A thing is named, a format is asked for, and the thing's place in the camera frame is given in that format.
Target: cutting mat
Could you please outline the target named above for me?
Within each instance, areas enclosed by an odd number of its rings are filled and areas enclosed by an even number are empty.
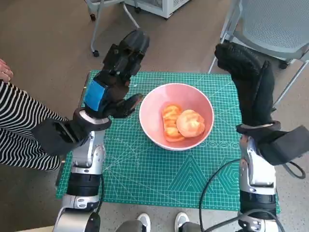
[[[90,73],[90,79],[98,71]],[[156,146],[142,131],[139,107],[128,119],[113,119],[105,136],[106,202],[198,208],[207,180],[224,163],[240,157],[241,122],[237,92],[229,75],[139,72],[131,79],[130,92],[146,95],[157,86],[185,83],[204,92],[214,108],[214,126],[198,147],[173,152]],[[66,192],[71,154],[67,156],[57,197]],[[206,195],[207,209],[238,210],[238,164],[225,168]]]

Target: person's hand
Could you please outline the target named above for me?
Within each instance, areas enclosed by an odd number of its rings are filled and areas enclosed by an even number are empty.
[[[13,72],[10,67],[4,62],[4,60],[0,59],[0,80],[8,83],[13,78]]]
[[[269,61],[261,67],[243,46],[224,43],[216,46],[218,66],[228,71],[237,88],[242,123],[256,127],[272,123],[274,75]]]

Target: metal stand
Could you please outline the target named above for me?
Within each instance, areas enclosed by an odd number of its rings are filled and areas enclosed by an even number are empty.
[[[275,110],[276,107],[278,106],[279,102],[282,100],[282,98],[285,96],[285,94],[287,93],[287,91],[290,89],[290,87],[292,86],[292,84],[294,84],[294,82],[296,81],[296,79],[299,77],[299,75],[302,73],[302,71],[304,70],[304,68],[306,67],[306,65],[309,63],[309,60],[307,60],[305,63],[303,63],[303,65],[300,67],[300,69],[297,71],[297,73],[294,75],[294,77],[291,79],[291,81],[289,82],[289,84],[285,87],[285,89],[283,90],[283,92],[280,94],[280,96],[278,97],[278,99],[275,101],[274,105],[273,105],[273,109]]]
[[[124,0],[85,0],[85,2],[87,3],[88,11],[89,11],[91,20],[96,22],[95,28],[94,28],[93,34],[92,34],[91,44],[90,44],[90,48],[91,48],[91,51],[92,51],[94,57],[99,56],[98,50],[94,49],[94,41],[96,39],[96,34],[97,34],[98,25],[99,25],[99,21],[100,21],[100,17],[101,17],[101,14],[102,14],[103,7],[108,7],[108,6],[111,6],[111,5],[122,3],[125,13],[129,16],[129,18],[133,22],[134,26],[137,29],[140,28],[138,23],[135,21],[135,19],[131,15],[131,13],[127,10]]]
[[[225,34],[223,35],[223,37],[222,37],[222,39],[221,39],[221,41],[220,41],[220,44],[223,44],[223,43],[224,43],[224,40],[225,40],[226,36],[227,36],[227,33],[225,33]],[[212,70],[212,68],[213,68],[213,66],[214,66],[214,64],[215,64],[216,61],[217,61],[217,57],[214,56],[213,61],[212,61],[212,63],[211,63],[211,66],[209,67],[209,70],[208,70],[207,74],[210,74],[210,73],[211,73],[211,70]]]

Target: wire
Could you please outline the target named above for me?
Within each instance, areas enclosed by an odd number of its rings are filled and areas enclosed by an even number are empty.
[[[240,161],[240,159],[235,159],[235,160],[232,160],[230,162],[227,162],[225,165],[223,165],[221,168],[219,168],[213,175],[212,177],[209,179],[209,181],[207,182],[206,186],[204,187],[203,189],[203,192],[202,192],[202,195],[201,195],[201,198],[199,200],[199,205],[198,205],[198,213],[199,213],[199,224],[201,226],[201,231],[204,232],[204,227],[203,227],[203,220],[202,220],[202,204],[203,204],[203,199],[204,199],[204,196],[205,196],[205,193],[210,185],[210,183],[212,182],[212,180],[216,177],[216,175],[223,169],[225,168],[226,166],[228,166],[229,164],[231,163],[234,163],[234,162],[238,162]]]
[[[96,211],[97,214],[100,212],[100,209],[101,209],[101,206],[102,206],[102,203],[103,203],[103,199],[104,199],[104,193],[105,193],[103,173],[102,173],[102,177],[101,177],[101,185],[102,185],[102,193],[101,193],[100,202],[98,204],[98,208],[97,208],[97,211]]]
[[[285,170],[292,176],[292,177],[295,177],[297,179],[305,179],[306,178],[306,173],[305,171],[296,163],[290,161],[289,162],[291,165],[295,166],[300,172],[301,172],[301,175],[297,175],[295,172],[292,171],[292,169],[285,163],[283,164],[283,167],[285,168]]]
[[[232,223],[232,222],[234,222],[234,221],[241,220],[241,219],[243,219],[244,217],[246,217],[246,216],[248,216],[248,215],[250,215],[250,214],[259,213],[259,212],[263,212],[263,213],[269,214],[269,215],[276,221],[277,225],[278,225],[279,228],[280,228],[280,231],[281,231],[281,232],[285,232],[285,230],[284,230],[284,228],[283,228],[281,222],[277,219],[277,217],[276,217],[275,215],[273,215],[271,212],[269,212],[269,211],[267,211],[267,210],[265,210],[265,209],[252,209],[252,210],[249,210],[249,211],[247,211],[247,212],[245,212],[245,213],[243,213],[243,214],[241,214],[241,215],[239,215],[239,216],[237,216],[237,217],[234,217],[234,218],[232,218],[232,219],[229,219],[229,220],[220,222],[220,223],[218,223],[217,225],[214,225],[214,226],[212,226],[212,227],[209,227],[207,230],[205,230],[205,231],[203,231],[203,232],[211,232],[211,231],[213,231],[213,230],[215,230],[215,229],[217,229],[217,228],[219,228],[219,227],[225,226],[225,225],[230,224],[230,223]]]
[[[225,168],[226,166],[230,165],[231,163],[234,163],[234,162],[238,162],[240,161],[240,159],[235,159],[235,160],[232,160],[230,162],[227,162],[226,164],[224,164],[222,167],[220,167],[212,176],[211,178],[209,179],[209,181],[207,182],[206,186],[204,187],[203,189],[203,192],[202,192],[202,195],[201,195],[201,198],[199,200],[199,206],[198,206],[198,212],[199,212],[199,223],[200,223],[200,227],[201,227],[201,231],[202,232],[211,232],[219,227],[222,227],[222,226],[225,226],[227,224],[230,224],[234,221],[237,221],[237,220],[241,220],[242,218],[252,214],[252,213],[257,213],[257,212],[263,212],[263,213],[267,213],[269,214],[277,223],[277,225],[279,226],[281,232],[285,232],[282,224],[280,223],[280,221],[277,219],[277,217],[275,215],[273,215],[271,212],[267,211],[267,210],[264,210],[264,209],[253,209],[253,210],[249,210],[248,212],[245,212],[237,217],[234,217],[232,219],[229,219],[229,220],[226,220],[226,221],[223,221],[221,223],[218,223],[212,227],[209,227],[207,230],[204,229],[203,227],[203,220],[202,220],[202,204],[203,204],[203,199],[204,199],[204,196],[206,194],[206,191],[210,185],[210,183],[213,181],[213,179],[217,176],[217,174],[223,169]]]

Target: pink bowl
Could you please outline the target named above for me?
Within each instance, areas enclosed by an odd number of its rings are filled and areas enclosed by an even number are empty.
[[[205,131],[198,137],[181,142],[168,142],[164,138],[162,110],[171,103],[183,110],[194,110],[205,119]],[[185,84],[167,84],[152,90],[140,105],[140,124],[146,135],[158,146],[172,151],[184,151],[199,145],[211,132],[213,108],[208,98],[197,88]]]

